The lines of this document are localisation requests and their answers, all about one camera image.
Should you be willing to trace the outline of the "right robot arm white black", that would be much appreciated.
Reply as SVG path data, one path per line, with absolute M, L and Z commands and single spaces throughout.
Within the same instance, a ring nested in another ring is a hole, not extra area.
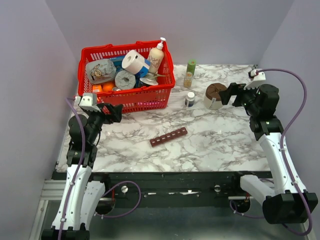
M 275 116 L 280 99 L 278 88 L 262 84 L 246 89 L 244 84 L 233 82 L 218 94 L 223 105 L 235 96 L 232 105 L 244 107 L 250 117 L 250 129 L 263 149 L 273 178 L 273 188 L 270 188 L 256 175 L 245 174 L 230 183 L 230 191 L 236 196 L 249 193 L 260 203 L 264 218 L 270 224 L 305 223 L 307 212 L 315 209 L 318 198 L 299 180 L 287 152 L 284 129 Z

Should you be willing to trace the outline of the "white pill bottle blue label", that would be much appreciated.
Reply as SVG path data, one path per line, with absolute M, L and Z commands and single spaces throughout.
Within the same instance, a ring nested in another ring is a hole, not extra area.
M 185 96 L 185 105 L 187 107 L 192 107 L 195 103 L 195 93 L 192 91 L 189 91 L 187 95 Z

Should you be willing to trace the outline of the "dark red weekly pill organizer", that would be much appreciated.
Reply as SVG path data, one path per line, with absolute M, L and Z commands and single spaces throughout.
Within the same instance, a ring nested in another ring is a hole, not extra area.
M 163 134 L 161 136 L 152 138 L 149 140 L 150 145 L 154 148 L 156 146 L 165 144 L 177 138 L 183 137 L 188 134 L 188 131 L 185 127 L 181 127 L 169 133 Z

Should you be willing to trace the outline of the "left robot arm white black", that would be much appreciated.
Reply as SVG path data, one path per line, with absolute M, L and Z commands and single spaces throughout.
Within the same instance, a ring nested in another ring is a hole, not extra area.
M 68 121 L 70 141 L 65 187 L 50 229 L 41 234 L 43 240 L 88 240 L 100 198 L 107 197 L 111 191 L 107 179 L 92 176 L 98 151 L 95 141 L 103 125 L 121 122 L 123 105 L 90 103 L 80 108 L 85 115 L 75 113 Z

